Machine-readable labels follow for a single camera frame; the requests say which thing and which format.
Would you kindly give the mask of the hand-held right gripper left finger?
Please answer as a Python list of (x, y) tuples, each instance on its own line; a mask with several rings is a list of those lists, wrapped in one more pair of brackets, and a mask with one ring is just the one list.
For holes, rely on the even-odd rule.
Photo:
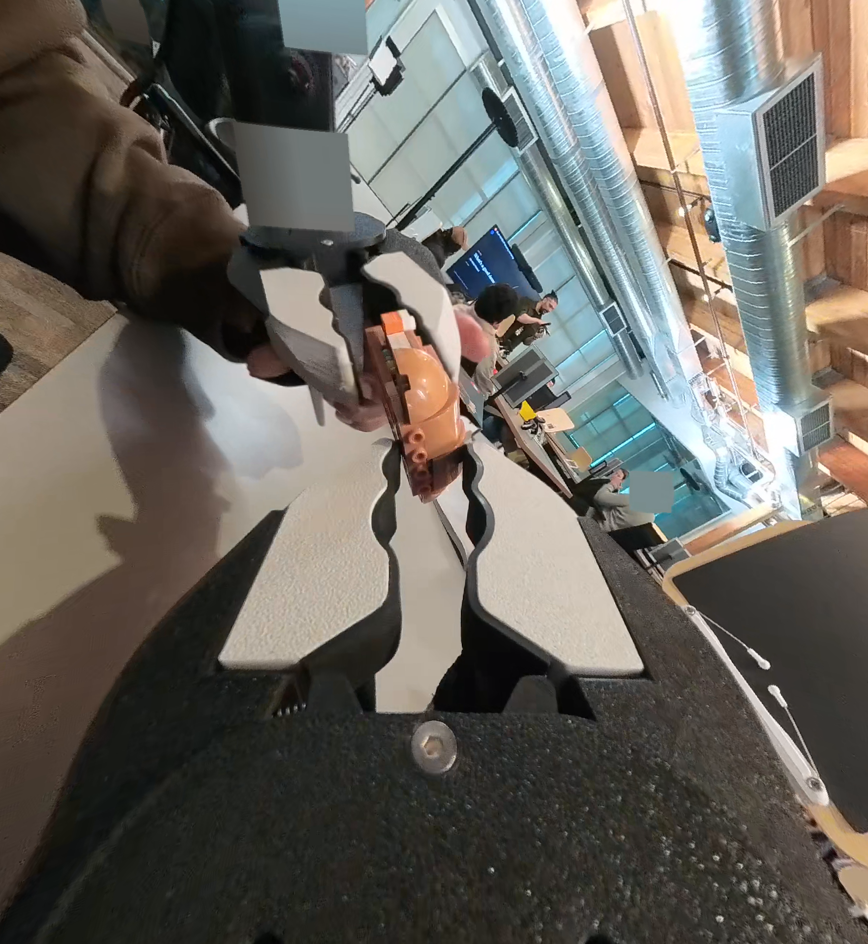
[(401, 635), (400, 453), (378, 439), (286, 508), (218, 655), (240, 670), (379, 670)]

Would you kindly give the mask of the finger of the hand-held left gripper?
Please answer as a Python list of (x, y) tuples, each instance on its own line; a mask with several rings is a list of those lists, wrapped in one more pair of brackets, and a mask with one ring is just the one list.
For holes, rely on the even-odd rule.
[(460, 330), (451, 299), (440, 282), (404, 252), (374, 257), (362, 267), (362, 274), (391, 290), (399, 307), (414, 316), (429, 344), (435, 348), (445, 372), (457, 383), (462, 360)]
[(323, 302), (324, 279), (316, 271), (258, 265), (266, 303), (266, 331), (272, 355), (258, 353), (259, 379), (283, 380), (294, 373), (333, 404), (361, 400), (353, 356)]

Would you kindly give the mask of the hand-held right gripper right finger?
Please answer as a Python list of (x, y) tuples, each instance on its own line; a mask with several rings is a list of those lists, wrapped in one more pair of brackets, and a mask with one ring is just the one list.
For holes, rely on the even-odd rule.
[(468, 445), (463, 490), (475, 616), (566, 676), (640, 677), (639, 650), (558, 491), (487, 442)]

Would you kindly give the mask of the orange lego model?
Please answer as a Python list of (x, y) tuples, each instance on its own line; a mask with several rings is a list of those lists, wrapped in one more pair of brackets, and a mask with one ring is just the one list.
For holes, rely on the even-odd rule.
[(364, 368), (380, 395), (412, 494), (437, 499), (459, 476), (467, 440), (460, 392), (406, 310), (364, 330)]

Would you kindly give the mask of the grey monitor on arm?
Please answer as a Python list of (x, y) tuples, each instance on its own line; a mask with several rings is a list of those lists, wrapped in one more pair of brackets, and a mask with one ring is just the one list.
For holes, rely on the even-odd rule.
[(522, 389), (522, 397), (537, 387), (552, 383), (558, 377), (557, 368), (538, 348), (525, 348), (494, 376), (495, 393)]

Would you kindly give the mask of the person's left forearm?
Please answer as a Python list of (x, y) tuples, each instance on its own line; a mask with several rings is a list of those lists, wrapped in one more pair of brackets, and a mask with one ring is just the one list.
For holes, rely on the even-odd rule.
[(243, 230), (218, 190), (169, 164), (159, 133), (110, 100), (80, 42), (0, 46), (1, 253), (246, 361), (266, 339), (228, 280)]

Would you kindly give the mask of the person's left hand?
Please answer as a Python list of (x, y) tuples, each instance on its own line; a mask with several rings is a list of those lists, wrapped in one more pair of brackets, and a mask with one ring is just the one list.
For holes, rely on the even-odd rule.
[[(494, 326), (479, 318), (469, 305), (456, 305), (453, 314), (458, 326), (464, 370), (473, 376), (475, 386), (487, 394), (493, 388), (493, 375), (500, 349)], [(269, 344), (251, 349), (247, 360), (252, 377), (275, 384), (306, 384), (281, 359)], [(373, 432), (388, 423), (381, 395), (375, 393), (370, 377), (363, 378), (363, 395), (357, 404), (347, 404), (323, 395), (333, 405), (336, 418), (343, 424), (364, 432)]]

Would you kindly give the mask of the lit computer monitor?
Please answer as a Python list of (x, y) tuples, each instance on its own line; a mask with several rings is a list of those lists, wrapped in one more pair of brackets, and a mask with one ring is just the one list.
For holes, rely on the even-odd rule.
[(511, 245), (498, 226), (487, 230), (447, 267), (448, 282), (475, 299), (487, 288), (504, 284), (519, 295), (537, 300), (543, 290), (521, 250)]

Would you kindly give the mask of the grey office desk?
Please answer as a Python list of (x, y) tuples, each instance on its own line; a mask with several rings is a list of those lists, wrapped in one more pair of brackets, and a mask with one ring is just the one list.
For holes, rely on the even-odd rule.
[(491, 396), (489, 402), (503, 419), (517, 448), (524, 454), (529, 469), (550, 487), (556, 489), (564, 499), (571, 499), (572, 492), (565, 478), (537, 437), (522, 430), (523, 421), (516, 410), (509, 406), (502, 395)]

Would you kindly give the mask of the white device on stand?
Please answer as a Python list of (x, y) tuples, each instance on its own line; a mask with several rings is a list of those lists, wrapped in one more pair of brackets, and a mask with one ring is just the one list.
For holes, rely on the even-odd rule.
[(374, 92), (391, 96), (404, 80), (402, 51), (391, 35), (380, 40), (368, 57), (369, 77)]

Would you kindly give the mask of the black pole with round disc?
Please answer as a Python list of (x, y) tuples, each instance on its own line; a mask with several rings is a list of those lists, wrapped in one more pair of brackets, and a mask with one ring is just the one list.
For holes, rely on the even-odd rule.
[(518, 148), (520, 137), (515, 120), (505, 102), (490, 88), (485, 88), (481, 94), (481, 103), (487, 114), (488, 124), (479, 133), (475, 140), (457, 157), (457, 159), (440, 175), (435, 183), (415, 201), (409, 209), (402, 212), (395, 223), (395, 229), (404, 232), (410, 228), (422, 212), (428, 208), (433, 198), (454, 177), (468, 159), (470, 159), (482, 145), (493, 135), (499, 135), (507, 147)]

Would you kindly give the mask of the tablet in wooden holder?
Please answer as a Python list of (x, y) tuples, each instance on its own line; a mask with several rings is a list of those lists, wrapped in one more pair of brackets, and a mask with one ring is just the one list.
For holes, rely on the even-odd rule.
[(733, 539), (663, 589), (771, 662), (834, 801), (868, 831), (868, 509)]

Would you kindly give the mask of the white tablet stand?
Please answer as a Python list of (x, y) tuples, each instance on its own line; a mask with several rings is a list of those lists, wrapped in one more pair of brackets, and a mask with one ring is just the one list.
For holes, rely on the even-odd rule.
[(857, 830), (834, 801), (791, 703), (775, 680), (771, 662), (698, 608), (682, 603), (679, 609), (705, 637), (747, 698), (787, 773), (809, 832), (820, 844), (849, 901), (850, 914), (868, 928), (868, 831)]

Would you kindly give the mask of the silver spiral ventilation duct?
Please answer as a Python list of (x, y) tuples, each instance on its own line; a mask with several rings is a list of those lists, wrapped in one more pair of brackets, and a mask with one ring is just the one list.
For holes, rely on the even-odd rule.
[(629, 148), (575, 2), (472, 6), (575, 209), (655, 385), (678, 402), (683, 313)]

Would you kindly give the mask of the large duct with vent grilles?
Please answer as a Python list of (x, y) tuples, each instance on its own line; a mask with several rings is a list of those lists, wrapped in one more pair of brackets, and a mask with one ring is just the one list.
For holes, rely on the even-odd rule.
[(675, 2), (669, 19), (770, 455), (795, 461), (831, 435), (795, 245), (826, 183), (822, 58), (787, 57), (775, 2)]

